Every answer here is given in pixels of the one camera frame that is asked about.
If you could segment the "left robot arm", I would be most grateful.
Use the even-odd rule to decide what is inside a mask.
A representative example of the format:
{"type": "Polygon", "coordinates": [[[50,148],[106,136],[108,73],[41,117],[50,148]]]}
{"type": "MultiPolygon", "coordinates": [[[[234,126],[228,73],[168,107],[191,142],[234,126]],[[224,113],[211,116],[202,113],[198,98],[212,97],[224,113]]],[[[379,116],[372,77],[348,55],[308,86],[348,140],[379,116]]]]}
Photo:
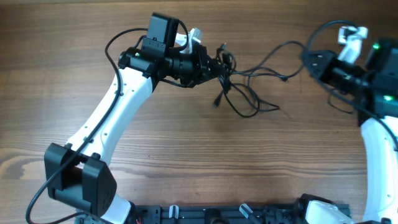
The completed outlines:
{"type": "Polygon", "coordinates": [[[139,223],[132,202],[116,193],[109,164],[127,125],[160,82],[192,88],[223,73],[201,44],[202,31],[179,34],[179,19],[153,13],[133,47],[112,62],[115,77],[86,123],[66,144],[45,152],[50,198],[104,223],[139,223]]]}

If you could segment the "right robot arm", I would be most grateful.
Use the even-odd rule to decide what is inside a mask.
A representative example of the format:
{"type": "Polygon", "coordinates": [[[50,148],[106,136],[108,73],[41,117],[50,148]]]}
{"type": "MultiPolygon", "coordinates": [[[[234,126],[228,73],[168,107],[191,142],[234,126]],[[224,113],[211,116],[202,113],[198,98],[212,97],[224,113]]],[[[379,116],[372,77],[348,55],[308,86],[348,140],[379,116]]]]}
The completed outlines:
{"type": "Polygon", "coordinates": [[[364,67],[331,50],[302,53],[310,76],[358,112],[367,159],[365,222],[397,223],[397,40],[380,38],[364,67]]]}

